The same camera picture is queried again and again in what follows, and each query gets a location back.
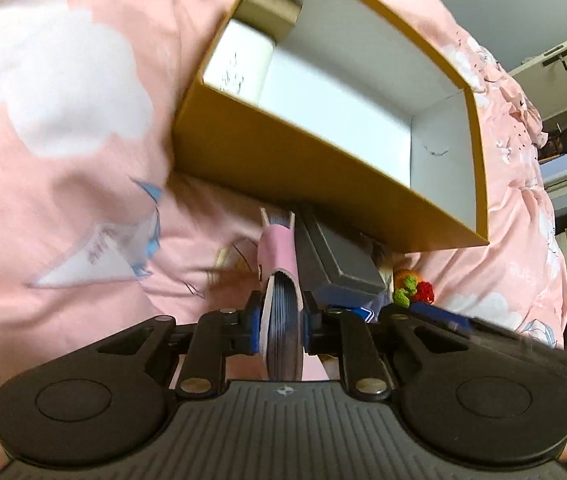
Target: yellow box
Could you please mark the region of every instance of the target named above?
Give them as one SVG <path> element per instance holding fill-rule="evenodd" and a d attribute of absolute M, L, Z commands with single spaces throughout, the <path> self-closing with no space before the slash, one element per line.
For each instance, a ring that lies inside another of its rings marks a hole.
<path fill-rule="evenodd" d="M 438 50 L 378 0 L 292 0 L 294 28 L 262 60 L 228 43 L 241 1 L 176 117 L 177 170 L 316 203 L 398 252 L 487 244 L 473 92 Z M 262 89 L 241 96 L 257 69 Z"/>

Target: open box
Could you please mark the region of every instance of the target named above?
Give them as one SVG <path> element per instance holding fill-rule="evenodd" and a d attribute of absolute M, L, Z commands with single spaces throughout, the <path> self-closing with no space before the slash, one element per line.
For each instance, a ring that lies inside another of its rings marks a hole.
<path fill-rule="evenodd" d="M 465 80 L 378 0 L 293 1 L 301 13 L 267 63 L 237 43 L 233 66 L 220 66 L 236 82 L 242 65 L 260 64 L 249 102 L 206 72 L 228 62 L 215 52 L 242 0 L 221 24 L 174 124 L 177 170 L 270 202 L 316 203 L 393 251 L 487 244 Z"/>

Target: knitted toy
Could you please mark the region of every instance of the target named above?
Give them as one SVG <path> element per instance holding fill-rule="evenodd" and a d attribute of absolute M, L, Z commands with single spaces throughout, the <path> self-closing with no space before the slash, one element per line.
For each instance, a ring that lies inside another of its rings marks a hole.
<path fill-rule="evenodd" d="M 401 269 L 394 273 L 395 291 L 392 294 L 394 303 L 409 307 L 415 301 L 432 304 L 435 301 L 435 290 L 432 283 L 426 282 L 418 272 Z"/>

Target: pink bedding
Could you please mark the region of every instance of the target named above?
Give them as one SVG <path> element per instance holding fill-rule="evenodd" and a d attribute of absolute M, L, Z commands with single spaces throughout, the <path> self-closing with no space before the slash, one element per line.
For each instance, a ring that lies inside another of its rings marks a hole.
<path fill-rule="evenodd" d="M 382 1 L 475 89 L 489 184 L 488 247 L 398 266 L 433 282 L 441 306 L 561 344 L 567 278 L 538 113 L 439 0 Z M 168 182 L 174 103 L 232 2 L 0 0 L 0 384 L 155 314 L 241 306 L 257 287 L 258 204 Z M 260 373 L 235 361 L 235 376 Z"/>

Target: metal screw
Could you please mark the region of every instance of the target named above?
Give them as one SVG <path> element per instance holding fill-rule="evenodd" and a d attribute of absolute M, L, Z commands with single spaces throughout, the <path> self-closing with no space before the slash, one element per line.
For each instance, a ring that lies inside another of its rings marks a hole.
<path fill-rule="evenodd" d="M 382 381 L 381 379 L 375 379 L 372 377 L 365 377 L 364 379 L 359 379 L 355 384 L 355 387 L 362 394 L 367 394 L 367 395 L 382 394 L 388 389 L 388 385 L 386 384 L 386 381 Z"/>
<path fill-rule="evenodd" d="M 211 387 L 212 383 L 203 377 L 188 377 L 180 384 L 180 388 L 187 394 L 204 394 Z"/>

